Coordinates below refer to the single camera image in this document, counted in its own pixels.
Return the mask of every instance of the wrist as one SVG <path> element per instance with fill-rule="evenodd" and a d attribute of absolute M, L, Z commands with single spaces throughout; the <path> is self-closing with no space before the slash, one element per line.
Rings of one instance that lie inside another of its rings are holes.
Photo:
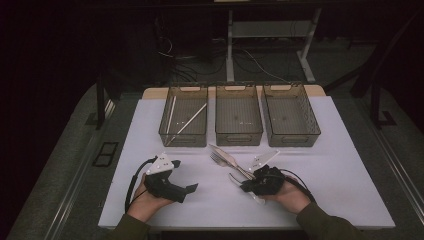
<path fill-rule="evenodd" d="M 311 201 L 307 197 L 302 195 L 291 195 L 285 196 L 279 199 L 280 204 L 285 207 L 289 212 L 299 214 L 305 207 L 307 207 Z"/>
<path fill-rule="evenodd" d="M 142 206 L 137 203 L 131 204 L 130 208 L 128 209 L 127 214 L 130 215 L 133 218 L 136 218 L 142 222 L 147 222 L 149 219 L 157 212 L 157 209 L 150 206 Z"/>

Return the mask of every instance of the white plastic part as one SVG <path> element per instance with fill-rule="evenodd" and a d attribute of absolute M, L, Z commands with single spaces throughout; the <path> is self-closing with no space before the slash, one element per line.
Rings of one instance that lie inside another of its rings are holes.
<path fill-rule="evenodd" d="M 250 172 L 254 172 L 263 166 L 265 166 L 271 159 L 277 156 L 280 153 L 279 150 L 275 150 L 269 153 L 262 154 L 260 156 L 256 156 L 253 160 L 252 166 L 249 168 Z"/>
<path fill-rule="evenodd" d="M 174 164 L 169 159 L 168 155 L 162 153 L 158 156 L 156 161 L 152 164 L 152 166 L 147 170 L 147 175 L 152 175 L 155 173 L 165 172 L 168 170 L 174 169 Z"/>
<path fill-rule="evenodd" d="M 231 182 L 233 182 L 234 184 L 236 184 L 238 187 L 240 187 L 241 182 L 239 180 L 237 180 L 233 174 L 229 173 L 228 176 L 231 179 Z M 258 196 L 256 196 L 256 194 L 254 194 L 253 192 L 248 192 L 250 196 L 252 196 L 253 200 L 256 201 L 256 203 L 260 204 L 260 205 L 264 205 L 265 204 L 265 199 L 262 199 Z"/>

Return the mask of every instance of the fork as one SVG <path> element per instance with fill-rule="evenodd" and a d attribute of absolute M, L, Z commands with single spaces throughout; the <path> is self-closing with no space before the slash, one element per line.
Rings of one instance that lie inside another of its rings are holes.
<path fill-rule="evenodd" d="M 216 162 L 221 167 L 230 167 L 232 169 L 235 169 L 235 170 L 239 171 L 241 174 L 243 174 L 243 176 L 245 176 L 249 180 L 252 180 L 252 179 L 255 178 L 255 176 L 253 174 L 251 174 L 251 173 L 247 172 L 246 170 L 244 170 L 243 168 L 241 168 L 235 161 L 229 162 L 227 159 L 222 158 L 221 156 L 219 156 L 215 152 L 212 152 L 212 154 L 210 156 L 211 156 L 212 160 L 214 160 L 214 162 Z"/>

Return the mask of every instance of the gray floor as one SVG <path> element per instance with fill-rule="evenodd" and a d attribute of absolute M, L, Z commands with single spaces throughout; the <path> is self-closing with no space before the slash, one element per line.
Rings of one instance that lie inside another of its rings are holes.
<path fill-rule="evenodd" d="M 269 73 L 307 84 L 295 55 L 295 51 L 301 46 L 298 41 L 235 45 L 236 48 L 247 49 Z M 366 61 L 373 50 L 373 46 L 354 46 L 350 50 L 347 46 L 348 42 L 345 40 L 313 42 L 308 60 L 316 77 L 316 84 L 325 86 L 355 69 Z M 259 73 L 260 69 L 249 60 L 245 52 L 236 50 L 235 58 L 236 81 L 273 79 Z M 186 59 L 183 64 L 197 73 L 186 67 L 179 66 L 178 69 L 191 74 L 198 81 L 225 81 L 223 60 L 225 58 L 222 54 L 213 63 Z M 178 78 L 180 81 L 188 79 L 191 78 Z M 391 95 L 384 91 L 381 108 L 392 114 L 397 125 L 376 130 L 367 116 L 368 96 L 353 99 L 349 94 L 352 84 L 353 80 L 327 92 L 327 95 L 332 96 L 355 147 L 396 224 L 393 229 L 368 230 L 365 233 L 370 239 L 377 240 L 424 239 L 423 223 L 405 194 L 405 187 L 399 183 L 389 164 L 393 157 L 387 156 L 387 148 L 381 144 L 383 137 L 416 188 L 423 192 L 423 134 Z M 45 236 L 47 239 L 100 239 L 108 232 L 99 228 L 97 223 L 140 95 L 124 94 L 121 100 L 114 102 L 114 110 L 100 130 L 95 130 L 94 125 L 87 125 L 86 122 L 90 114 L 96 111 L 95 97 L 93 86 L 75 108 L 9 239 L 44 239 Z M 111 166 L 93 167 L 91 162 L 103 142 L 119 142 L 118 151 Z M 278 234 L 267 235 L 267 239 L 279 238 L 281 239 L 281 235 Z M 215 239 L 225 237 L 217 235 Z"/>

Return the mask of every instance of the plastic bin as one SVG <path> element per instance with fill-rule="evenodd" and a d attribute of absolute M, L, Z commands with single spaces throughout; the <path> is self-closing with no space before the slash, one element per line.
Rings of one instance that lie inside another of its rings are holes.
<path fill-rule="evenodd" d="M 265 82 L 262 107 L 270 147 L 312 147 L 321 134 L 301 83 Z"/>
<path fill-rule="evenodd" d="M 206 147 L 207 102 L 205 83 L 170 85 L 159 128 L 165 147 Z"/>
<path fill-rule="evenodd" d="M 254 82 L 218 82 L 216 85 L 216 144 L 258 146 L 263 128 Z"/>

